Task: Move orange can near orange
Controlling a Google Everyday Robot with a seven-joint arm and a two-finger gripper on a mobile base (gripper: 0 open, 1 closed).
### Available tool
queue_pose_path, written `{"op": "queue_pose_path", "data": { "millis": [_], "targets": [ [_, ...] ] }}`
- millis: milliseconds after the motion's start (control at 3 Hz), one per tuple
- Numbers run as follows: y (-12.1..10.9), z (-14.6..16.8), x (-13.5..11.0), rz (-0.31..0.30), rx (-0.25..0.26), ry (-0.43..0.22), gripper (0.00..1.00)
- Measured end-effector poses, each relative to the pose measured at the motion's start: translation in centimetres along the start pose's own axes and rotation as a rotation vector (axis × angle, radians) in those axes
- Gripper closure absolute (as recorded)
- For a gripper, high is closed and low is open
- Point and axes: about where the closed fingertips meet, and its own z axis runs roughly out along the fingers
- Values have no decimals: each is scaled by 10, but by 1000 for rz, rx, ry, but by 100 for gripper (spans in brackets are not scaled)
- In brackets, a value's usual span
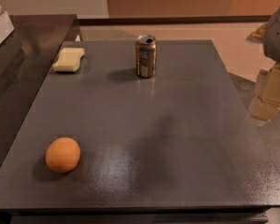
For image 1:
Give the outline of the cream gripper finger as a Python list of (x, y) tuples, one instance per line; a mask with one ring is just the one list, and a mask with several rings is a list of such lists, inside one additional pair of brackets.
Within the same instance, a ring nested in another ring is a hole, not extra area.
[(262, 43), (266, 31), (267, 31), (267, 23), (263, 23), (259, 28), (257, 28), (247, 37), (247, 40), (254, 43)]
[(280, 63), (270, 70), (259, 70), (249, 114), (252, 118), (268, 121), (280, 111)]

